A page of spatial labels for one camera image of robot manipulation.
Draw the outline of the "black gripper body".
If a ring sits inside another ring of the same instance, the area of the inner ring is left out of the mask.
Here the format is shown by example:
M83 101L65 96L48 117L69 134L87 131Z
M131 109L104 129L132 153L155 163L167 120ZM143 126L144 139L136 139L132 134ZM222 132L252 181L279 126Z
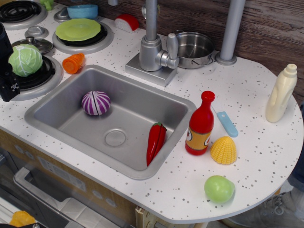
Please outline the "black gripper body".
M13 73L9 57L13 48L3 24L0 24L0 96L4 102L9 102L20 94L19 81Z

